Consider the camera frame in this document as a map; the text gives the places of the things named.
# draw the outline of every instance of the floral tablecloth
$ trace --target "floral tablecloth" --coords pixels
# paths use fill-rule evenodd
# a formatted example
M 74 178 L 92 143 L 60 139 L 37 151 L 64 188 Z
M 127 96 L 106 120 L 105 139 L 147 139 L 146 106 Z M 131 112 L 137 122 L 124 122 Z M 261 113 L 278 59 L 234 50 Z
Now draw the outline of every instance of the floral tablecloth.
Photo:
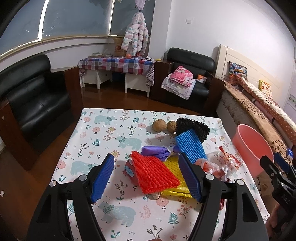
M 141 146 L 145 145 L 174 145 L 173 135 L 155 133 L 151 125 L 156 119 L 168 122 L 179 117 L 194 119 L 210 127 L 210 135 L 202 144 L 206 154 L 224 146 L 241 160 L 221 120 L 217 118 L 140 110 L 83 109 L 52 180 L 71 182 L 101 164 L 108 153 L 115 157 L 114 170 L 103 197 L 93 205 L 107 241 L 145 241 L 157 237 L 163 241 L 187 241 L 189 238 L 201 207 L 195 199 L 165 196 L 151 200 L 122 172 L 132 150 L 140 152 Z M 246 182 L 266 221 L 269 213 L 244 163 L 231 176 L 232 181 L 238 178 Z M 67 204 L 74 240 L 81 240 L 73 203 L 68 200 Z M 214 241 L 219 240 L 222 232 L 225 207 L 219 212 Z

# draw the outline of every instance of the black leather sofa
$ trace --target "black leather sofa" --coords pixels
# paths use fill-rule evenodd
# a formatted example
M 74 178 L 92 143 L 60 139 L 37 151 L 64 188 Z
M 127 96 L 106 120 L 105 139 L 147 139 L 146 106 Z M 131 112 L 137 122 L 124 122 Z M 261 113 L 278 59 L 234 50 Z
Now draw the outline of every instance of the black leather sofa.
M 199 74 L 207 77 L 204 84 L 195 83 L 189 100 L 161 88 L 164 78 L 180 65 L 191 71 L 194 78 L 197 78 Z M 167 60 L 155 63 L 155 84 L 150 89 L 150 98 L 204 115 L 214 116 L 224 87 L 224 82 L 213 76 L 214 71 L 215 61 L 211 57 L 179 48 L 170 48 Z
M 0 72 L 0 136 L 27 170 L 83 108 L 78 67 L 50 69 L 41 53 Z

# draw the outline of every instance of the white side table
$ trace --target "white side table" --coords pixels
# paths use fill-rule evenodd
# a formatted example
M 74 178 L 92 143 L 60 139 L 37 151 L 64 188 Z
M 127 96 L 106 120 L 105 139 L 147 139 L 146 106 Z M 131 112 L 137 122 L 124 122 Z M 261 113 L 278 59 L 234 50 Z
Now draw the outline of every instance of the white side table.
M 107 80 L 112 81 L 112 71 L 88 69 L 85 75 L 80 76 L 80 78 L 82 87 L 85 87 L 85 84 L 93 84 L 97 86 L 97 89 L 100 89 L 100 84 Z
M 150 88 L 146 86 L 146 77 L 140 74 L 126 74 L 125 90 L 127 89 L 141 90 L 147 92 L 147 98 L 149 97 Z

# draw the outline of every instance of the folded clothes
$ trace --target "folded clothes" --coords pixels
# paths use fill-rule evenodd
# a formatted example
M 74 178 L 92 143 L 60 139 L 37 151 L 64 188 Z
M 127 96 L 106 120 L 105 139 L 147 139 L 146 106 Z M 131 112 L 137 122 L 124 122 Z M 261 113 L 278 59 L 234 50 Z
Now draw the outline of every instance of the folded clothes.
M 184 152 L 190 162 L 194 164 L 197 159 L 207 159 L 202 144 L 193 129 L 185 131 L 175 137 L 181 152 Z
M 180 85 L 176 82 L 170 81 L 171 75 L 172 74 L 169 74 L 168 77 L 164 78 L 164 80 L 161 84 L 161 88 L 163 88 L 163 89 L 165 89 L 177 96 L 180 96 L 181 98 L 183 98 L 185 100 L 188 100 L 191 93 L 192 93 L 192 90 L 195 86 L 196 80 L 192 79 L 188 86 L 183 86 L 183 85 Z
M 143 156 L 137 151 L 131 152 L 131 158 L 139 186 L 144 194 L 161 192 L 180 185 L 179 179 L 158 158 Z
M 176 134 L 177 136 L 181 133 L 193 129 L 196 135 L 198 136 L 201 143 L 207 138 L 210 133 L 209 127 L 201 122 L 185 119 L 185 118 L 178 118 L 177 119 L 177 128 Z
M 170 75 L 170 81 L 183 86 L 189 86 L 191 84 L 192 79 L 193 79 L 193 74 L 189 70 L 185 69 L 183 66 L 179 66 Z

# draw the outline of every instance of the yellow plastic bag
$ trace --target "yellow plastic bag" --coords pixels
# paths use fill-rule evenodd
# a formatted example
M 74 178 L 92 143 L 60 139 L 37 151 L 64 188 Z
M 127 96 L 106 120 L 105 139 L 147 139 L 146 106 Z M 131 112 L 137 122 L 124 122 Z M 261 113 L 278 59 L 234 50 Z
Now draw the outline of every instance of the yellow plastic bag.
M 177 188 L 169 188 L 165 189 L 161 192 L 161 194 L 166 196 L 181 196 L 181 197 L 189 197 L 192 198 L 189 189 L 186 185 L 186 182 L 183 178 L 181 170 L 178 164 L 178 156 L 169 157 L 164 164 L 166 167 L 179 179 L 180 185 Z

